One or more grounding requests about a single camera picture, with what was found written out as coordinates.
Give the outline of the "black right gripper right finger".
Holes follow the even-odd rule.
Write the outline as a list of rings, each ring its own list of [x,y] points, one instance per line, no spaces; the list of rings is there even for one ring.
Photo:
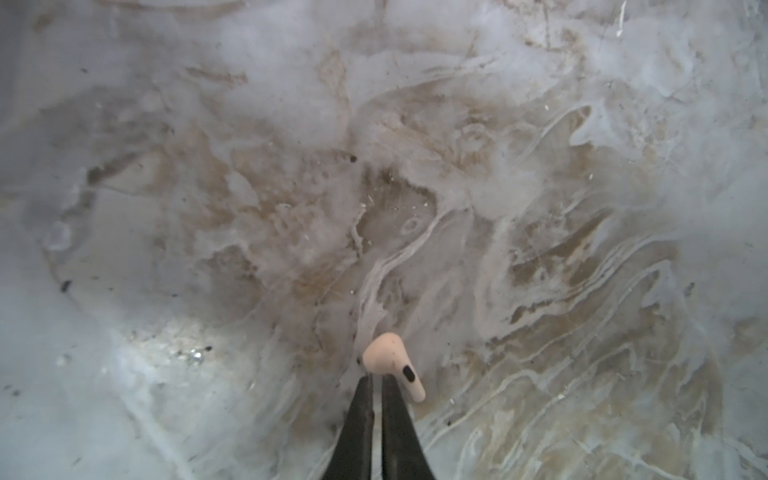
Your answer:
[[[382,478],[435,480],[397,379],[382,377]]]

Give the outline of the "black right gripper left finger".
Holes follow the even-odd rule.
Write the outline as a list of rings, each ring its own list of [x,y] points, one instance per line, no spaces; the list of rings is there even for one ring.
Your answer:
[[[373,379],[363,376],[355,389],[322,480],[370,480],[375,414]]]

